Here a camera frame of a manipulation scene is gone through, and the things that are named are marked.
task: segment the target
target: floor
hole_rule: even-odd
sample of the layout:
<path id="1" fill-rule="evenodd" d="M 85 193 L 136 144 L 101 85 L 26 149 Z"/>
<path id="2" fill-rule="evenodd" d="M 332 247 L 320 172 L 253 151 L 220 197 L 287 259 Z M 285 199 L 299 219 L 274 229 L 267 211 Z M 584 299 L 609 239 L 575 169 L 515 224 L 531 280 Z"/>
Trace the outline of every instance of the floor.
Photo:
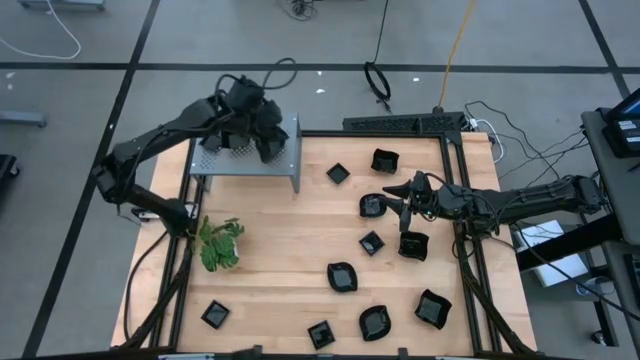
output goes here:
<path id="1" fill-rule="evenodd" d="M 108 0 L 104 13 L 58 11 L 83 46 L 73 61 L 28 58 L 0 45 L 0 108 L 42 111 L 49 122 L 44 129 L 0 125 L 0 153 L 22 165 L 0 216 L 0 358 L 108 347 L 138 228 L 116 217 L 87 182 L 96 156 L 209 95 L 223 72 L 261 79 L 268 64 L 286 56 L 304 71 L 268 96 L 298 112 L 304 129 L 340 129 L 344 117 L 385 114 L 361 72 L 375 55 L 384 5 L 326 0 L 317 3 L 315 18 L 298 22 L 276 0 Z M 397 65 L 385 71 L 395 114 L 429 112 L 436 104 L 466 5 L 390 1 L 377 62 Z M 578 130 L 581 112 L 615 105 L 640 87 L 639 11 L 636 0 L 478 1 L 443 106 L 462 110 L 483 100 L 506 112 L 536 147 L 562 141 Z M 0 36 L 32 52 L 75 51 L 52 16 L 15 1 L 0 3 Z M 277 72 L 270 81 L 287 76 Z M 522 138 L 500 115 L 481 105 L 469 110 L 498 133 Z M 517 143 L 503 141 L 499 175 L 526 160 Z M 149 184 L 153 165 L 140 167 L 139 184 Z M 588 147 L 555 167 L 560 175 L 595 170 Z M 529 163 L 501 185 L 526 186 L 545 169 Z M 547 172 L 539 181 L 553 179 Z M 45 296 L 55 298 L 49 282 L 61 253 L 70 262 L 64 278 L 64 267 L 53 277 L 64 279 L 59 296 L 41 310 Z M 612 311 L 620 347 L 598 346 L 588 339 L 598 330 L 590 303 L 559 300 L 529 274 L 523 279 L 540 350 L 584 359 L 635 356 L 620 314 Z"/>

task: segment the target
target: wires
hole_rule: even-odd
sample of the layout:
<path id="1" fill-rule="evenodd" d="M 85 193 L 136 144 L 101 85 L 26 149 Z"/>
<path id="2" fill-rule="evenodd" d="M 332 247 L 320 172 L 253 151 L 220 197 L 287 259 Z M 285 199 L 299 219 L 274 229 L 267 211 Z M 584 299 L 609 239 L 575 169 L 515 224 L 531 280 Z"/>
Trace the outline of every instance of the wires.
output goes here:
<path id="1" fill-rule="evenodd" d="M 297 21 L 311 20 L 318 13 L 314 4 L 315 0 L 286 0 L 287 5 L 291 6 L 291 11 L 285 8 L 283 0 L 276 0 L 276 2 L 282 11 Z"/>
<path id="2" fill-rule="evenodd" d="M 289 57 L 276 61 L 275 65 L 280 65 L 285 61 L 291 62 L 291 64 L 294 65 L 294 66 L 296 65 L 296 61 L 293 60 L 293 58 L 289 58 Z M 291 75 L 289 80 L 284 82 L 282 85 L 267 86 L 267 81 L 269 81 L 269 77 L 271 77 L 272 73 L 273 73 L 273 70 L 269 70 L 269 72 L 267 72 L 267 75 L 264 76 L 264 80 L 262 81 L 262 90 L 280 90 L 280 89 L 283 89 L 283 88 L 289 86 L 293 82 L 293 80 L 296 79 L 296 76 L 298 76 L 298 70 L 294 70 L 293 71 L 293 75 Z"/>
<path id="3" fill-rule="evenodd" d="M 549 169 L 553 169 L 553 165 L 557 164 L 557 163 L 558 163 L 558 161 L 560 161 L 560 160 L 561 160 L 561 159 L 562 159 L 562 158 L 563 158 L 563 157 L 564 157 L 564 156 L 565 156 L 569 151 L 571 151 L 571 150 L 575 150 L 575 149 L 578 149 L 579 147 L 581 147 L 581 146 L 582 146 L 582 145 L 581 145 L 581 143 L 582 143 L 582 141 L 584 141 L 585 139 L 586 139 L 586 138 L 582 138 L 582 139 L 580 140 L 580 142 L 578 142 L 576 145 L 572 146 L 572 147 L 571 147 L 571 149 L 563 151 L 563 152 L 562 152 L 562 154 L 561 154 L 561 155 L 560 155 L 560 156 L 559 156 L 559 157 L 558 157 L 558 158 L 557 158 L 553 163 L 549 164 L 549 167 L 547 167 L 547 168 L 542 172 L 542 174 L 538 175 L 538 177 L 537 177 L 537 178 L 535 178 L 535 179 L 531 180 L 531 182 L 529 182 L 529 183 L 527 184 L 527 186 L 525 186 L 525 188 L 528 188 L 529 186 L 533 185 L 536 181 L 540 180 L 540 178 L 541 178 L 541 177 L 543 177 L 543 176 L 544 176 L 544 174 L 546 174 L 546 173 L 547 173 L 547 171 L 549 171 Z"/>
<path id="4" fill-rule="evenodd" d="M 551 157 L 551 156 L 556 156 L 556 155 L 559 155 L 559 154 L 567 153 L 567 152 L 570 152 L 570 151 L 573 151 L 573 150 L 577 150 L 577 149 L 583 148 L 583 147 L 585 147 L 585 146 L 587 146 L 587 145 L 588 145 L 588 144 L 581 145 L 581 144 L 580 144 L 581 142 L 582 142 L 582 140 L 581 140 L 578 144 L 573 145 L 572 147 L 570 147 L 570 148 L 569 148 L 569 149 L 567 149 L 567 150 L 563 150 L 563 151 L 560 151 L 560 152 L 552 153 L 552 154 L 549 154 L 549 155 L 543 156 L 543 158 L 545 158 L 545 159 L 546 159 L 546 158 Z M 527 160 L 527 161 L 523 162 L 522 164 L 520 164 L 520 165 L 516 166 L 515 168 L 513 168 L 513 169 L 511 169 L 511 170 L 507 171 L 504 175 L 500 176 L 500 177 L 498 178 L 498 180 L 502 179 L 503 177 L 505 177 L 505 176 L 509 175 L 510 173 L 512 173 L 512 172 L 514 172 L 514 171 L 516 171 L 516 170 L 520 169 L 521 167 L 523 167 L 523 166 L 527 165 L 528 163 L 530 163 L 530 162 L 532 162 L 532 161 L 534 161 L 534 160 L 537 160 L 537 159 L 540 159 L 540 157 L 539 157 L 539 156 L 536 156 L 536 157 L 534 157 L 534 158 L 532 158 L 532 159 L 530 159 L 530 160 Z"/>
<path id="5" fill-rule="evenodd" d="M 384 22 L 387 18 L 387 7 L 389 7 L 389 0 L 384 3 L 384 11 L 382 12 L 382 24 L 380 25 L 380 32 L 378 33 L 378 46 L 376 47 L 376 56 L 373 58 L 373 63 L 378 61 L 378 53 L 380 52 L 380 42 L 382 41 L 382 30 L 384 30 Z"/>
<path id="6" fill-rule="evenodd" d="M 364 63 L 364 76 L 367 79 L 367 83 L 369 84 L 371 91 L 373 91 L 373 94 L 378 98 L 378 100 L 376 100 L 376 103 L 383 104 L 384 108 L 391 113 L 391 106 L 389 106 L 389 103 L 388 103 L 389 100 L 391 100 L 391 87 L 389 86 L 389 81 L 387 81 L 387 78 L 384 76 L 382 71 L 378 69 L 378 67 L 375 65 L 376 61 L 378 61 L 378 53 L 380 52 L 380 42 L 382 41 L 382 30 L 384 29 L 384 23 L 385 23 L 385 20 L 387 19 L 388 7 L 389 7 L 389 0 L 386 0 L 384 3 L 384 11 L 382 13 L 382 24 L 380 25 L 380 32 L 378 33 L 378 46 L 376 47 L 376 55 L 373 58 L 373 61 L 371 62 L 367 61 Z M 371 73 L 370 73 L 371 70 L 373 70 L 376 73 L 376 75 L 378 75 L 378 79 L 380 79 L 380 82 L 384 87 L 384 91 L 385 91 L 384 93 L 373 82 L 373 79 L 371 78 Z"/>
<path id="7" fill-rule="evenodd" d="M 518 232 L 520 233 L 520 236 L 522 237 L 522 241 L 524 241 L 524 243 L 527 245 L 527 248 L 529 248 L 529 251 L 531 251 L 531 254 L 538 259 L 538 261 L 540 261 L 541 263 L 545 264 L 545 265 L 549 265 L 551 268 L 553 268 L 554 270 L 556 270 L 557 272 L 559 272 L 560 274 L 562 274 L 562 276 L 566 277 L 568 280 L 570 280 L 571 282 L 575 283 L 576 285 L 578 285 L 578 287 L 587 290 L 588 292 L 592 293 L 593 295 L 595 295 L 596 297 L 598 297 L 600 300 L 602 300 L 603 302 L 607 303 L 609 306 L 613 307 L 614 309 L 622 312 L 623 314 L 629 316 L 630 318 L 640 321 L 640 316 L 630 312 L 629 310 L 623 308 L 622 306 L 614 303 L 613 301 L 607 299 L 602 293 L 600 293 L 599 291 L 588 287 L 587 285 L 583 284 L 582 282 L 576 280 L 575 278 L 573 278 L 572 276 L 570 276 L 569 274 L 567 274 L 566 272 L 562 271 L 562 269 L 560 269 L 559 267 L 553 265 L 552 263 L 550 263 L 549 261 L 545 260 L 542 258 L 542 256 L 540 256 L 540 254 L 538 254 L 538 252 L 536 252 L 533 247 L 529 244 L 529 242 L 527 241 L 527 239 L 525 238 L 524 234 L 522 233 L 522 228 L 520 227 L 520 225 L 518 225 L 517 223 L 512 224 L 515 227 L 518 228 Z"/>
<path id="8" fill-rule="evenodd" d="M 477 123 L 487 124 L 491 128 L 491 131 L 493 132 L 493 136 L 495 137 L 496 142 L 498 143 L 498 146 L 500 146 L 500 156 L 498 156 L 497 159 L 493 160 L 493 163 L 497 164 L 498 162 L 500 162 L 500 160 L 502 160 L 502 158 L 504 157 L 504 147 L 502 146 L 502 142 L 500 141 L 500 137 L 498 136 L 496 129 L 493 128 L 493 125 L 491 125 L 490 122 L 484 119 L 471 119 L 471 122 L 472 122 L 472 126 L 473 126 L 473 122 L 475 122 L 476 124 Z"/>
<path id="9" fill-rule="evenodd" d="M 522 130 L 521 128 L 515 126 L 512 122 L 511 119 L 509 119 L 509 116 L 507 116 L 507 114 L 503 111 L 497 110 L 492 108 L 491 106 L 487 105 L 484 101 L 482 100 L 476 100 L 476 101 L 472 101 L 470 103 L 466 103 L 464 104 L 464 108 L 467 110 L 467 113 L 469 113 L 469 116 L 471 116 L 472 118 L 475 118 L 475 116 L 473 116 L 473 114 L 471 113 L 471 110 L 469 110 L 469 106 L 470 105 L 475 105 L 475 104 L 481 104 L 482 106 L 484 106 L 485 108 L 487 108 L 490 111 L 493 111 L 497 114 L 502 115 L 505 120 L 507 120 L 507 123 L 509 124 L 509 126 L 511 126 L 513 129 L 519 131 L 522 134 L 522 137 L 524 138 L 524 142 L 529 145 L 529 147 L 536 152 L 536 154 L 538 154 L 538 156 L 540 156 L 540 158 L 542 158 L 544 160 L 544 162 L 547 163 L 547 165 L 551 166 L 551 164 L 549 164 L 549 161 L 547 161 L 547 159 L 545 159 L 542 154 L 540 153 L 540 151 L 538 151 L 535 147 L 533 147 L 533 145 L 531 145 L 531 142 L 529 141 L 529 138 L 527 138 L 527 133 L 524 132 L 524 130 Z M 553 166 L 551 166 L 551 169 L 553 170 L 554 174 L 556 175 L 557 179 L 560 179 L 560 175 L 558 175 L 558 172 L 553 168 Z"/>
<path id="10" fill-rule="evenodd" d="M 151 246 L 147 249 L 147 251 L 145 251 L 140 256 L 138 261 L 136 261 L 136 264 L 133 265 L 133 268 L 131 269 L 131 274 L 129 274 L 129 280 L 127 282 L 127 289 L 125 290 L 125 295 L 124 295 L 124 319 L 123 319 L 123 322 L 122 322 L 122 327 L 123 327 L 123 330 L 124 330 L 124 338 L 127 339 L 127 341 L 129 341 L 130 338 L 131 338 L 129 336 L 129 305 L 130 305 L 130 302 L 131 302 L 131 284 L 133 283 L 133 277 L 136 274 L 136 271 L 138 271 L 138 268 L 140 267 L 140 264 L 142 264 L 142 261 L 149 254 L 151 254 L 153 249 L 157 248 L 158 245 L 160 245 L 160 243 L 167 236 L 167 234 L 168 234 L 168 231 L 165 231 L 164 233 L 162 233 L 162 235 L 160 235 L 158 240 L 156 240 L 153 244 L 151 244 Z"/>
<path id="11" fill-rule="evenodd" d="M 460 25 L 460 30 L 458 30 L 458 36 L 456 37 L 456 41 L 453 43 L 453 48 L 451 49 L 451 53 L 449 54 L 449 61 L 447 61 L 447 69 L 444 72 L 444 79 L 442 80 L 442 91 L 440 92 L 440 100 L 438 100 L 439 108 L 442 108 L 442 103 L 444 102 L 444 97 L 445 97 L 445 94 L 447 93 L 447 80 L 449 78 L 449 70 L 451 69 L 453 56 L 458 50 L 458 45 L 460 44 L 460 39 L 462 38 L 462 34 L 464 34 L 464 28 L 467 26 L 467 21 L 469 20 L 469 16 L 471 15 L 471 11 L 473 10 L 474 2 L 475 0 L 469 0 L 467 11 L 464 14 L 464 20 L 462 20 L 462 25 Z"/>
<path id="12" fill-rule="evenodd" d="M 47 1 L 47 5 L 49 5 L 49 10 L 51 11 L 51 15 L 53 15 L 53 17 L 56 19 L 58 24 L 60 24 L 62 29 L 76 43 L 76 46 L 77 46 L 78 50 L 76 50 L 76 52 L 73 55 L 71 55 L 71 56 L 57 56 L 57 55 L 42 55 L 42 54 L 31 53 L 31 52 L 28 52 L 28 51 L 20 50 L 17 47 L 9 44 L 5 39 L 2 38 L 2 36 L 0 36 L 0 42 L 3 43 L 9 49 L 17 52 L 18 54 L 22 54 L 22 55 L 26 55 L 26 56 L 36 57 L 36 58 L 40 58 L 40 59 L 57 59 L 57 60 L 72 60 L 72 59 L 75 59 L 80 54 L 80 52 L 82 51 L 82 45 L 80 44 L 80 41 L 78 41 L 78 39 L 76 39 L 76 37 L 73 36 L 71 31 L 69 31 L 69 29 L 67 29 L 67 27 L 64 25 L 62 20 L 60 20 L 60 18 L 58 17 L 58 14 L 56 14 L 56 11 L 53 9 L 53 6 L 51 5 L 51 0 L 46 0 L 46 1 Z"/>

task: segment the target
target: perforated metal shelf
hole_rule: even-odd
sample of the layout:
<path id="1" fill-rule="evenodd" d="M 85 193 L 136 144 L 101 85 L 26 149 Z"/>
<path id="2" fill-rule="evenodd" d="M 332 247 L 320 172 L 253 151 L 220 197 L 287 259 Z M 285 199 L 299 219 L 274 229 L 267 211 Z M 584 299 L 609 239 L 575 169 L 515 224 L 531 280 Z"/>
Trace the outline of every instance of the perforated metal shelf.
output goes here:
<path id="1" fill-rule="evenodd" d="M 283 117 L 281 128 L 289 139 L 284 148 L 264 164 L 260 160 L 253 140 L 238 149 L 207 150 L 197 144 L 193 150 L 191 175 L 204 176 L 289 176 L 298 192 L 300 180 L 300 156 L 302 137 L 298 114 Z"/>

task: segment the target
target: metal stand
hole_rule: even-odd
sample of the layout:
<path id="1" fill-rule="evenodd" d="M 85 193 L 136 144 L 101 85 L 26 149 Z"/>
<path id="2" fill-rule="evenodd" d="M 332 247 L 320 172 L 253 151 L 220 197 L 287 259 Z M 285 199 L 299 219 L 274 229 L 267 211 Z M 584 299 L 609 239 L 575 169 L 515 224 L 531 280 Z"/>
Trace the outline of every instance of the metal stand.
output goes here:
<path id="1" fill-rule="evenodd" d="M 46 5 L 47 0 L 17 0 L 23 8 L 28 9 L 31 5 Z M 98 11 L 104 11 L 104 0 L 51 0 L 52 5 L 82 5 L 95 6 Z"/>
<path id="2" fill-rule="evenodd" d="M 293 191 L 300 192 L 302 135 L 298 114 L 285 116 L 282 130 L 288 135 L 284 148 L 268 164 L 260 161 L 254 144 L 237 149 L 207 150 L 200 145 L 193 149 L 192 176 L 204 176 L 204 188 L 211 190 L 212 176 L 287 176 Z"/>
<path id="3" fill-rule="evenodd" d="M 47 126 L 45 115 L 41 113 L 0 110 L 0 124 Z"/>

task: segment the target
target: black cable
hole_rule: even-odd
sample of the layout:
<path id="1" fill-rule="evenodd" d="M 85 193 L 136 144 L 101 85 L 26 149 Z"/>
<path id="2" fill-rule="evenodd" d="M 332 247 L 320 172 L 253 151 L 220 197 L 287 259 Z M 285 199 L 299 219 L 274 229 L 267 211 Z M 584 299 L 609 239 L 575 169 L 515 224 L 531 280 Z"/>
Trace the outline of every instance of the black cable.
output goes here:
<path id="1" fill-rule="evenodd" d="M 472 113 L 471 113 L 471 111 L 469 110 L 469 105 L 475 105 L 475 104 L 481 104 L 482 106 L 484 106 L 485 108 L 489 109 L 490 111 L 493 111 L 493 112 L 495 112 L 495 113 L 497 113 L 497 114 L 502 115 L 502 116 L 505 118 L 505 120 L 507 120 L 507 123 L 509 124 L 509 126 L 511 126 L 512 128 L 514 128 L 515 130 L 519 131 L 519 132 L 522 134 L 522 137 L 524 138 L 524 142 L 525 142 L 525 143 L 527 143 L 527 145 L 529 145 L 529 147 L 530 147 L 533 151 L 535 151 L 535 152 L 536 152 L 536 154 L 538 154 L 538 155 L 539 155 L 539 156 L 544 160 L 544 162 L 546 162 L 546 163 L 547 163 L 547 165 L 551 166 L 551 164 L 549 164 L 549 162 L 547 161 L 547 159 L 544 159 L 544 158 L 542 157 L 542 153 L 540 153 L 540 151 L 538 151 L 538 149 L 536 149 L 535 147 L 533 147 L 533 145 L 531 145 L 531 142 L 529 141 L 529 138 L 527 138 L 527 133 L 526 133 L 526 132 L 524 132 L 524 130 L 522 130 L 521 128 L 519 128 L 519 127 L 515 126 L 515 125 L 511 122 L 511 120 L 509 119 L 509 116 L 508 116 L 505 112 L 492 108 L 491 106 L 487 105 L 487 104 L 486 104 L 484 101 L 482 101 L 482 100 L 476 100 L 476 101 L 472 101 L 472 102 L 470 102 L 470 103 L 466 103 L 466 104 L 464 104 L 464 108 L 467 110 L 467 113 L 469 113 L 469 115 L 470 115 L 472 118 L 475 118 L 475 116 L 473 116 L 473 114 L 472 114 Z M 557 172 L 555 169 L 553 169 L 553 173 L 556 175 L 556 178 L 557 178 L 557 179 L 560 179 L 560 175 L 558 174 L 558 172 Z"/>
<path id="2" fill-rule="evenodd" d="M 573 151 L 573 150 L 577 150 L 577 149 L 581 149 L 581 148 L 583 148 L 585 146 L 588 146 L 589 144 L 584 144 L 584 145 L 581 144 L 584 141 L 584 139 L 585 138 L 581 139 L 578 143 L 576 143 L 575 145 L 571 146 L 570 148 L 568 148 L 566 150 L 559 151 L 559 152 L 556 152 L 556 153 L 552 153 L 552 154 L 549 154 L 549 155 L 544 155 L 543 158 L 549 158 L 549 157 L 552 157 L 552 156 L 560 155 L 560 154 L 563 154 L 563 153 L 567 153 L 567 152 L 570 152 L 570 151 Z M 523 166 L 527 165 L 528 163 L 530 163 L 532 161 L 535 161 L 535 160 L 538 160 L 538 159 L 539 159 L 539 157 L 536 156 L 533 159 L 530 159 L 530 160 L 527 160 L 527 161 L 523 162 L 522 164 L 516 166 L 515 168 L 507 171 L 506 173 L 504 173 L 503 175 L 498 177 L 498 180 L 501 180 L 502 178 L 504 178 L 505 176 L 511 174 L 512 172 L 514 172 L 514 171 L 522 168 Z"/>
<path id="3" fill-rule="evenodd" d="M 576 136 L 576 135 L 578 135 L 580 133 L 582 133 L 582 130 L 578 130 L 578 131 L 574 132 L 573 134 L 567 136 L 563 140 L 561 140 L 561 141 L 549 146 L 548 148 L 542 150 L 541 153 L 544 154 L 547 151 L 553 149 L 554 147 L 564 144 L 569 139 L 571 139 L 572 137 L 574 137 L 574 136 Z M 527 153 L 527 149 L 525 148 L 524 144 L 517 137 L 513 137 L 513 136 L 506 135 L 506 134 L 501 134 L 501 133 L 496 133 L 496 135 L 501 137 L 501 138 L 506 138 L 506 139 L 510 139 L 510 140 L 516 141 L 520 145 L 520 147 L 522 148 L 522 152 L 524 152 L 524 156 L 526 156 L 528 159 L 535 160 L 535 159 L 539 158 L 537 155 L 534 155 L 534 156 L 529 155 L 529 153 Z"/>
<path id="4" fill-rule="evenodd" d="M 640 321 L 640 316 L 632 313 L 631 311 L 625 309 L 624 307 L 614 303 L 613 301 L 607 299 L 602 293 L 600 293 L 599 291 L 592 289 L 590 287 L 588 287 L 587 285 L 585 285 L 584 283 L 576 280 L 575 278 L 573 278 L 571 275 L 567 274 L 566 272 L 562 271 L 562 269 L 560 269 L 559 267 L 553 265 L 552 263 L 550 263 L 549 261 L 545 260 L 544 258 L 542 258 L 542 256 L 540 256 L 540 254 L 538 254 L 537 251 L 533 250 L 533 247 L 529 244 L 529 242 L 527 241 L 527 239 L 525 238 L 525 235 L 522 233 L 522 228 L 520 227 L 520 225 L 518 225 L 517 223 L 513 223 L 512 225 L 516 226 L 518 228 L 518 232 L 520 233 L 520 237 L 522 238 L 522 241 L 527 245 L 527 248 L 529 249 L 529 251 L 531 251 L 531 254 L 538 259 L 538 261 L 540 261 L 541 263 L 545 264 L 545 265 L 549 265 L 551 268 L 553 268 L 554 270 L 556 270 L 557 272 L 559 272 L 560 274 L 562 274 L 562 276 L 566 277 L 567 280 L 570 280 L 571 282 L 575 283 L 576 285 L 578 285 L 579 287 L 583 288 L 584 290 L 587 290 L 588 292 L 592 293 L 593 295 L 595 295 L 596 297 L 598 297 L 598 299 L 602 300 L 603 302 L 607 303 L 607 305 L 613 307 L 614 309 L 622 312 L 623 314 L 629 316 L 630 318 Z"/>
<path id="5" fill-rule="evenodd" d="M 378 53 L 380 52 L 380 42 L 382 40 L 382 30 L 384 30 L 384 22 L 387 18 L 387 7 L 389 6 L 389 0 L 386 0 L 384 3 L 384 11 L 382 12 L 382 24 L 380 25 L 380 31 L 378 33 L 378 46 L 376 47 L 376 56 L 373 58 L 373 63 L 375 64 L 378 61 Z"/>
<path id="6" fill-rule="evenodd" d="M 287 58 L 280 59 L 280 60 L 276 61 L 276 63 L 274 65 L 280 65 L 285 61 L 290 61 L 293 66 L 295 66 L 297 64 L 296 61 L 293 60 L 293 58 L 287 57 Z M 289 78 L 289 80 L 287 80 L 282 85 L 267 86 L 267 81 L 269 81 L 269 77 L 271 76 L 272 73 L 273 73 L 273 70 L 269 70 L 269 72 L 267 72 L 267 75 L 265 75 L 264 80 L 262 81 L 262 89 L 263 90 L 280 90 L 282 88 L 285 88 L 285 87 L 289 86 L 293 82 L 293 80 L 296 79 L 296 76 L 298 76 L 298 70 L 294 70 L 293 71 L 293 75 L 291 75 L 291 78 Z"/>
<path id="7" fill-rule="evenodd" d="M 153 249 L 155 249 L 156 247 L 158 247 L 158 245 L 160 245 L 160 243 L 165 238 L 165 236 L 167 236 L 167 234 L 168 234 L 168 231 L 165 231 L 164 233 L 162 233 L 162 235 L 160 235 L 158 240 L 156 240 L 153 244 L 151 244 L 151 246 L 147 249 L 147 251 L 145 251 L 142 254 L 142 256 L 140 256 L 138 261 L 136 261 L 136 264 L 133 265 L 133 269 L 131 269 L 131 274 L 129 274 L 129 280 L 127 282 L 127 289 L 125 290 L 125 295 L 124 295 L 124 319 L 122 321 L 122 327 L 124 329 L 124 338 L 127 339 L 127 341 L 130 340 L 130 336 L 129 336 L 129 303 L 131 301 L 131 284 L 133 283 L 133 276 L 136 274 L 136 271 L 138 270 L 138 267 L 140 267 L 140 264 L 142 264 L 142 261 L 153 251 Z"/>
<path id="8" fill-rule="evenodd" d="M 575 147 L 575 146 L 580 146 L 580 145 L 581 145 L 581 143 L 582 143 L 582 141 L 584 141 L 585 139 L 586 139 L 586 138 L 582 138 L 582 140 L 580 140 L 580 142 L 578 142 L 576 145 L 574 145 L 574 147 Z M 560 161 L 560 160 L 561 160 L 565 155 L 567 155 L 567 153 L 568 153 L 568 152 L 569 152 L 569 151 L 565 151 L 565 152 L 563 152 L 563 153 L 562 153 L 562 154 L 561 154 L 561 155 L 560 155 L 560 156 L 559 156 L 559 157 L 558 157 L 558 158 L 557 158 L 553 163 L 551 163 L 551 164 L 549 165 L 549 167 L 548 167 L 548 168 L 546 168 L 546 169 L 542 172 L 542 174 L 538 175 L 538 177 L 537 177 L 537 178 L 535 178 L 535 179 L 533 179 L 531 182 L 529 182 L 529 184 L 527 184 L 527 186 L 525 186 L 525 188 L 528 188 L 529 186 L 533 185 L 536 181 L 540 180 L 540 178 L 542 178 L 542 177 L 544 176 L 544 174 L 546 174 L 546 173 L 547 173 L 547 171 L 549 171 L 549 168 L 551 168 L 551 167 L 553 167 L 553 165 L 557 164 L 557 163 L 558 163 L 558 162 L 559 162 L 559 161 Z"/>
<path id="9" fill-rule="evenodd" d="M 278 6 L 284 11 L 290 18 L 297 21 L 307 21 L 314 17 L 318 10 L 315 8 L 315 0 L 288 0 L 287 3 L 291 5 L 290 13 L 282 5 L 281 0 L 277 0 Z"/>
<path id="10" fill-rule="evenodd" d="M 388 104 L 388 101 L 391 99 L 391 87 L 389 86 L 389 81 L 387 81 L 387 78 L 384 76 L 382 71 L 378 69 L 378 67 L 375 65 L 376 61 L 378 61 L 378 53 L 380 52 L 380 43 L 382 41 L 382 31 L 384 30 L 384 23 L 387 18 L 388 6 L 389 6 L 389 0 L 386 0 L 384 3 L 384 11 L 382 13 L 382 24 L 380 25 L 380 32 L 378 33 L 378 45 L 376 46 L 376 55 L 373 58 L 373 61 L 367 61 L 364 63 L 364 76 L 367 78 L 367 83 L 369 83 L 369 87 L 371 88 L 371 91 L 373 91 L 373 94 L 378 98 L 376 102 L 382 103 L 384 105 L 384 108 L 388 112 L 391 112 L 391 106 L 389 106 Z M 385 91 L 384 93 L 373 82 L 373 79 L 371 78 L 371 70 L 373 70 L 376 73 L 376 75 L 378 76 L 378 79 L 380 79 L 380 82 L 382 82 L 382 86 L 384 87 L 384 91 Z"/>

